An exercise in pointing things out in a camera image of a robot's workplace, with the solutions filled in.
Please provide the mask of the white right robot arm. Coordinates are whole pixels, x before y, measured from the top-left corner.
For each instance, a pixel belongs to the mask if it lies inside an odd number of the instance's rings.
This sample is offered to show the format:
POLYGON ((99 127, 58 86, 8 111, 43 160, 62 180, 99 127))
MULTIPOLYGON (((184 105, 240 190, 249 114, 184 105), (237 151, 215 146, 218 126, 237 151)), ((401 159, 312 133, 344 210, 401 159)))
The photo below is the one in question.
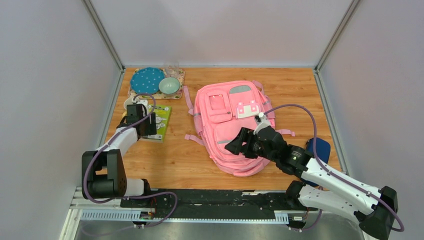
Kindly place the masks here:
POLYGON ((270 126, 261 130, 243 127, 225 149, 249 159, 265 158, 283 173, 303 179, 294 180, 286 190, 285 203, 290 209, 304 206, 331 212, 357 223, 378 240, 387 240, 394 230, 398 211, 394 189, 373 187, 335 170, 304 148, 288 144, 270 126))

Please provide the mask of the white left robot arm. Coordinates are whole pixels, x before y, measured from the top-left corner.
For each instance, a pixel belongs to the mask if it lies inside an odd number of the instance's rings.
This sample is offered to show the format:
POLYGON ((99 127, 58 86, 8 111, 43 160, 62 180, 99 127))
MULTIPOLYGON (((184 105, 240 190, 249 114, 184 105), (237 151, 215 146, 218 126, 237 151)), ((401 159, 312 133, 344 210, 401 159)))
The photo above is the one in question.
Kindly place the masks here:
POLYGON ((115 133, 101 147, 86 151, 81 158, 82 195, 94 203, 133 197, 138 206, 148 207, 153 194, 146 179, 126 176, 123 156, 142 137, 155 132, 156 117, 142 103, 130 104, 115 133))

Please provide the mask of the pink backpack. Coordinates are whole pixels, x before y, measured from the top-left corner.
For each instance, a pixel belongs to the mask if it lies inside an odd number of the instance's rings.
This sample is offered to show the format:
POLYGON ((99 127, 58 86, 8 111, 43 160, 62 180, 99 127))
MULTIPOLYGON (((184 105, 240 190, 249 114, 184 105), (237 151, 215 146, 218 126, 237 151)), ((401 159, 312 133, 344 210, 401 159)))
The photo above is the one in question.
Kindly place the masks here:
POLYGON ((270 163, 263 157, 246 158, 225 149, 241 128, 256 128, 257 114, 272 109, 260 82, 237 80, 206 85, 197 91, 194 101, 186 85, 182 90, 196 131, 196 135, 187 134, 184 138, 205 146, 221 171, 235 177, 248 177, 270 163))

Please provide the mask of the clear drinking glass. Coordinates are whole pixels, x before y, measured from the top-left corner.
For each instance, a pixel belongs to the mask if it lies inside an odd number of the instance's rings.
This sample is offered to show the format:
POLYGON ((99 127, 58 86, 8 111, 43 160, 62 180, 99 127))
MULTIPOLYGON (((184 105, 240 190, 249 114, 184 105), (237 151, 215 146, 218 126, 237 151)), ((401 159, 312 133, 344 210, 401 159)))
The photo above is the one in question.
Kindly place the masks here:
POLYGON ((167 61, 163 65, 167 77, 178 79, 180 77, 179 62, 176 60, 167 61))

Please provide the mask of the light green bowl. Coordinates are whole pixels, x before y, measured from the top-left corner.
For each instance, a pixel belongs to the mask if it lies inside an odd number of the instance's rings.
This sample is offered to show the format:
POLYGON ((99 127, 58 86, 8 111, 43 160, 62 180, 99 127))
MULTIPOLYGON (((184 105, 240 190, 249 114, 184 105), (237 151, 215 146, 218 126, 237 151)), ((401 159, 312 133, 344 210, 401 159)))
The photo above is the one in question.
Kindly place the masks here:
POLYGON ((175 77, 165 77, 158 85, 159 91, 166 95, 175 95, 181 87, 179 80, 175 77))

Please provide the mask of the yellow mug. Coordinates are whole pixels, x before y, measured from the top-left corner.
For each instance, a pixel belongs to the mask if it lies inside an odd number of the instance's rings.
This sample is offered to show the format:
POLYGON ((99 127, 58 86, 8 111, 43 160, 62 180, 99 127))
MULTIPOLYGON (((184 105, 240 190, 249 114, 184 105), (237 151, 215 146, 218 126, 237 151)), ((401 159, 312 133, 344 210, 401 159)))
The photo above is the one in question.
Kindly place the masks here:
POLYGON ((132 105, 132 104, 131 104, 131 100, 132 100, 132 98, 133 98, 133 97, 128 98, 128 99, 127 99, 127 100, 125 100, 125 101, 124 101, 124 103, 123 103, 123 107, 124 107, 124 113, 122 114, 122 116, 123 116, 123 117, 127 115, 127 112, 128 112, 128 106, 132 105))

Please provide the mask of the green comic book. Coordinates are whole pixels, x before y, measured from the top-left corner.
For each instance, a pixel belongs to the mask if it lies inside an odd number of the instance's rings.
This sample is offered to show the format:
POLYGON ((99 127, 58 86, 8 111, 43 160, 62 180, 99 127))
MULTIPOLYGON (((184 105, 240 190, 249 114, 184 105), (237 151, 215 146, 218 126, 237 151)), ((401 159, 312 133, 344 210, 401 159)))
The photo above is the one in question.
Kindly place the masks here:
POLYGON ((163 143, 171 118, 172 107, 169 105, 157 104, 153 113, 155 117, 156 134, 143 136, 141 140, 163 143))

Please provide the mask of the blue dotted plate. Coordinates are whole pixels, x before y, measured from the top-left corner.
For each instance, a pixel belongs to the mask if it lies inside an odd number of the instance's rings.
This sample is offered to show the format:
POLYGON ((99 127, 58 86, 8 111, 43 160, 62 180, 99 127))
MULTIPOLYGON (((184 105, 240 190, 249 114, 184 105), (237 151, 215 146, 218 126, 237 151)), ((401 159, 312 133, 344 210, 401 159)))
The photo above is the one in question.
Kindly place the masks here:
POLYGON ((159 90, 159 83, 165 78, 163 70, 156 67, 146 67, 137 70, 131 80, 130 87, 136 94, 155 94, 159 90))

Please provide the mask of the blue zip pencil case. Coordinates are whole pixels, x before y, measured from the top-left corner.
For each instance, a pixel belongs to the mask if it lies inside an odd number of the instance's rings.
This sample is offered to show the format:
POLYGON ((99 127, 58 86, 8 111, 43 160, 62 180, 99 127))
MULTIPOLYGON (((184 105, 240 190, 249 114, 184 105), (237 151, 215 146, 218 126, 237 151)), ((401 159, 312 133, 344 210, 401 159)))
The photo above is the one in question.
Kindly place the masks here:
MULTIPOLYGON (((310 138, 305 143, 305 149, 313 153, 313 138, 310 138)), ((325 164, 328 164, 330 153, 331 153, 331 145, 329 142, 317 137, 316 138, 316 152, 318 158, 322 160, 325 164)))

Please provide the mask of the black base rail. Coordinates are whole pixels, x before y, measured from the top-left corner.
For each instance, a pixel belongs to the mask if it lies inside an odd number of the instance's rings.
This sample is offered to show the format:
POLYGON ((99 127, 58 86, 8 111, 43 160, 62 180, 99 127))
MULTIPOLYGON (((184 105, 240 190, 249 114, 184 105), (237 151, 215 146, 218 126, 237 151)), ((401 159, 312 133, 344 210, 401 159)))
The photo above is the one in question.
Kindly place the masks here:
POLYGON ((147 194, 146 199, 123 199, 120 207, 141 209, 154 221, 272 223, 299 229, 318 211, 284 191, 159 188, 147 194))

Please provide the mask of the floral tray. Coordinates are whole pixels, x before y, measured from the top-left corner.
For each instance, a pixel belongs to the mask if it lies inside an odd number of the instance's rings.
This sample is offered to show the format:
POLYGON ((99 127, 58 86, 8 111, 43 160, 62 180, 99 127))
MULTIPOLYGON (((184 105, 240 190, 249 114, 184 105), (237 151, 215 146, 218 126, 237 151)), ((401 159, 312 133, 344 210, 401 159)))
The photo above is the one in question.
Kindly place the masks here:
MULTIPOLYGON (((137 70, 139 70, 139 69, 141 69, 141 68, 136 68, 135 70, 134 70, 134 72, 133 72, 133 74, 137 71, 137 70)), ((167 77, 166 76, 166 73, 165 73, 165 70, 164 70, 164 68, 160 68, 161 70, 163 70, 163 72, 164 72, 164 74, 165 74, 165 78, 167 77)), ((182 96, 182 94, 183 94, 183 85, 184 85, 184 81, 185 81, 185 70, 184 69, 180 69, 179 70, 179 78, 178 78, 178 80, 179 80, 179 82, 180 82, 180 89, 179 89, 179 91, 175 94, 175 95, 164 95, 163 93, 161 93, 159 90, 155 93, 155 94, 152 94, 153 95, 153 97, 157 100, 157 99, 169 99, 169 100, 172 100, 172 99, 180 99, 181 98, 181 96, 182 96)), ((127 96, 130 98, 130 97, 134 97, 135 95, 136 95, 137 93, 135 93, 133 90, 132 90, 132 88, 130 87, 130 81, 129 81, 129 89, 128 89, 128 93, 127 93, 127 96)))

